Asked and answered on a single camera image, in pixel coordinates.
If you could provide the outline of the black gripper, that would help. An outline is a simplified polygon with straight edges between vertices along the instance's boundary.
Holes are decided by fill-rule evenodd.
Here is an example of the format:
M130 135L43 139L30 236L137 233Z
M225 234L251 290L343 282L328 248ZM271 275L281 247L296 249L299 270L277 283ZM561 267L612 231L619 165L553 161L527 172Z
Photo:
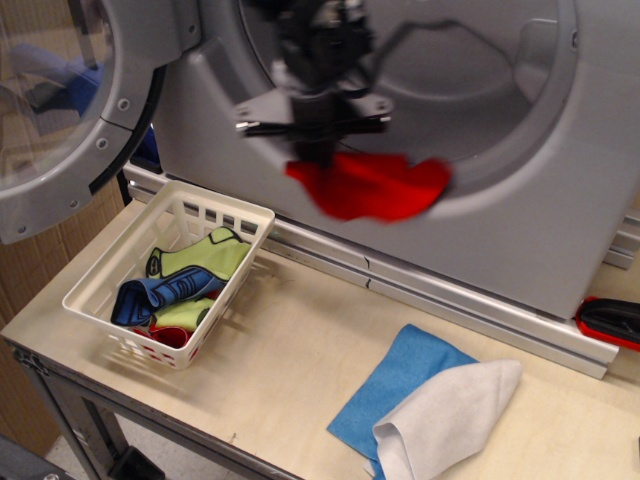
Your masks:
M245 137L282 137L297 160L327 167L345 137L383 132L393 108L374 93L304 95L275 88L236 106L236 130Z

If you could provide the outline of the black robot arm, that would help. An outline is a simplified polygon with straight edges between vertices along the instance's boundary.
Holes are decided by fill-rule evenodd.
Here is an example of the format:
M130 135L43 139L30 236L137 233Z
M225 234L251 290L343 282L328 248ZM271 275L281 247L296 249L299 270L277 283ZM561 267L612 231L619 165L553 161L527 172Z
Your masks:
M377 134L393 101L374 91L374 34L361 1L255 1L272 25L270 91L236 107L245 137L281 136L299 161L327 167L345 137Z

